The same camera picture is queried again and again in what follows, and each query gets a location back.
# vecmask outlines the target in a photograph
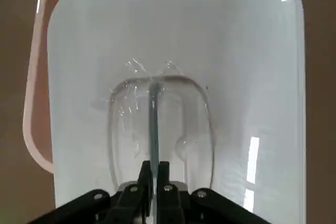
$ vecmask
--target white surface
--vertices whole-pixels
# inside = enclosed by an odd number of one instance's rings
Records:
[[[305,223],[301,0],[61,0],[48,29],[57,206],[114,192],[109,89],[173,61],[207,92],[213,189],[272,223]]]

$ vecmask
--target screw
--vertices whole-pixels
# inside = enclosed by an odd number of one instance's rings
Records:
[[[198,198],[205,198],[206,197],[206,192],[205,191],[198,191],[197,196],[198,196]]]
[[[98,200],[98,199],[101,199],[103,197],[103,194],[96,194],[94,195],[94,200]]]
[[[173,187],[171,185],[166,185],[166,186],[163,187],[163,190],[171,191],[171,190],[173,190]]]
[[[136,186],[132,186],[131,187],[131,189],[130,189],[130,191],[133,193],[133,192],[135,192],[135,191],[137,191],[138,190],[138,188],[136,187]]]

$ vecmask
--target brown wall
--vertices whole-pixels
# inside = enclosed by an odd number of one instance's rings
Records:
[[[55,207],[52,174],[31,158],[22,115],[37,0],[0,0],[0,223]]]
[[[302,0],[308,223],[336,223],[336,0]]]
[[[22,113],[37,0],[0,0],[0,223],[54,207],[52,175],[26,150]],[[336,223],[336,0],[303,0],[308,224]]]

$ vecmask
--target black mount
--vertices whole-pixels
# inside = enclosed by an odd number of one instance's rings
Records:
[[[122,184],[113,196],[90,191],[30,224],[144,224],[153,199],[150,166],[144,161],[138,181]],[[159,164],[156,196],[157,224],[269,224],[211,189],[190,195],[184,183],[169,181],[169,162]]]

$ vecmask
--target plastic packaging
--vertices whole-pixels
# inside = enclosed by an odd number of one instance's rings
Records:
[[[148,74],[133,60],[135,75]],[[154,179],[159,161],[169,161],[171,180],[190,192],[210,187],[213,132],[204,90],[172,62],[159,76],[125,80],[109,100],[109,157],[116,188],[134,180],[142,161],[151,160]]]

